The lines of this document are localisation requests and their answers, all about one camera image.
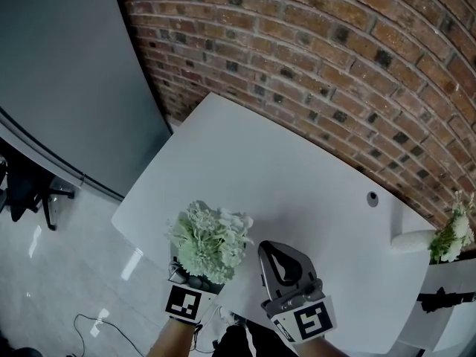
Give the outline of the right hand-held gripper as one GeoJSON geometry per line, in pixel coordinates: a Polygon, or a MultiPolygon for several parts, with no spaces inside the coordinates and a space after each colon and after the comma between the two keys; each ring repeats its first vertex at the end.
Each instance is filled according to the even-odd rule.
{"type": "Polygon", "coordinates": [[[322,280],[315,280],[308,256],[289,245],[265,240],[258,247],[258,257],[264,285],[273,299],[261,307],[289,343],[311,341],[337,327],[332,298],[324,294],[322,280]],[[283,292],[290,293],[282,297],[283,292]]]}

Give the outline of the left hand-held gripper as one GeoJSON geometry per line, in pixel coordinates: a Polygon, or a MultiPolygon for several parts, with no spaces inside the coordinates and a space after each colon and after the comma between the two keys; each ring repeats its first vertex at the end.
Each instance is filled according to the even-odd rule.
{"type": "MultiPolygon", "coordinates": [[[[197,325],[202,317],[214,305],[224,285],[210,282],[211,291],[204,292],[186,286],[187,278],[191,275],[178,262],[178,248],[172,240],[169,241],[169,279],[166,285],[166,302],[164,311],[171,317],[186,324],[197,325]]],[[[222,262],[225,267],[223,283],[230,282],[237,268],[245,259],[245,253],[225,253],[222,262]]]]}

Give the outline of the person's left hand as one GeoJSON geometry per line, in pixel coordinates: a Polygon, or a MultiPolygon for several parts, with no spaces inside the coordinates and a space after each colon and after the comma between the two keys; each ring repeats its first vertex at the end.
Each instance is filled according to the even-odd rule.
{"type": "Polygon", "coordinates": [[[190,275],[187,278],[187,282],[185,283],[185,285],[189,286],[192,289],[198,289],[204,292],[211,291],[210,282],[206,277],[197,277],[190,275]]]}

